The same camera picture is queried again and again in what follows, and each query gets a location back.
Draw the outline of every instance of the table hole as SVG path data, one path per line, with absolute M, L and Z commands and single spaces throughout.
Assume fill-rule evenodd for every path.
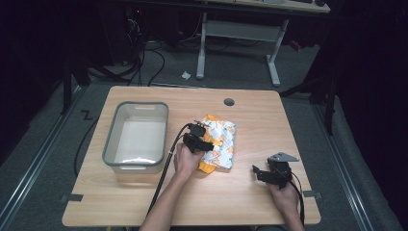
M 234 101 L 234 99 L 232 99 L 232 98 L 226 98 L 226 99 L 224 99 L 224 104 L 225 104 L 226 106 L 231 107 L 231 106 L 234 106 L 235 101 Z

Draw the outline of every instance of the white desk leg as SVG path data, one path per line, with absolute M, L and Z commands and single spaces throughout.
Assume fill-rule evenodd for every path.
M 267 55 L 268 67 L 270 72 L 270 78 L 272 79 L 272 84 L 276 87 L 280 86 L 278 72 L 276 71 L 275 58 L 278 54 L 279 47 L 282 43 L 283 36 L 285 36 L 286 28 L 288 27 L 289 19 L 283 21 L 282 26 L 278 33 L 278 38 L 275 42 L 275 47 L 271 55 Z
M 197 79 L 204 79 L 204 67 L 205 67 L 205 37 L 207 33 L 207 13 L 203 13 L 203 23 L 201 26 L 201 47 L 198 54 L 197 64 Z

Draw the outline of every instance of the person's right hand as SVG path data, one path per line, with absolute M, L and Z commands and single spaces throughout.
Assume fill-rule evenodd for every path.
M 279 186 L 268 184 L 268 188 L 273 196 L 273 201 L 276 207 L 282 214 L 285 213 L 297 213 L 297 203 L 299 201 L 299 195 L 296 189 L 287 183 L 286 187 L 279 190 Z
M 198 164 L 203 156 L 204 151 L 191 153 L 185 144 L 177 143 L 177 152 L 176 155 L 174 155 L 176 173 L 189 178 L 192 173 L 197 170 Z
M 279 190 L 279 186 L 267 184 L 273 196 L 273 201 L 285 220 L 288 231 L 304 231 L 304 226 L 297 212 L 299 195 L 290 183 Z

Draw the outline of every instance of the plastic bin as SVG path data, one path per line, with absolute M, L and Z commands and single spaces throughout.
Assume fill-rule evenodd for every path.
M 116 173 L 157 173 L 166 147 L 168 106 L 162 102 L 122 102 L 102 154 Z

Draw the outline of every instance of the wooden table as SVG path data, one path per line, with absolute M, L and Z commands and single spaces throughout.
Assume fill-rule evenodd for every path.
M 224 105 L 232 98 L 234 106 Z M 180 197 L 173 225 L 281 224 L 265 183 L 252 165 L 267 170 L 267 157 L 279 151 L 300 159 L 290 163 L 303 191 L 311 189 L 279 94 L 272 90 L 210 90 L 113 87 L 96 126 L 73 194 L 63 217 L 66 226 L 140 226 L 161 173 L 115 175 L 102 160 L 116 106 L 123 101 L 162 101 L 169 107 L 166 155 L 177 133 L 189 122 L 210 114 L 237 125 L 234 165 L 211 174 L 198 170 Z M 162 189 L 174 173 L 170 165 Z M 320 221 L 313 197 L 306 197 L 305 223 Z

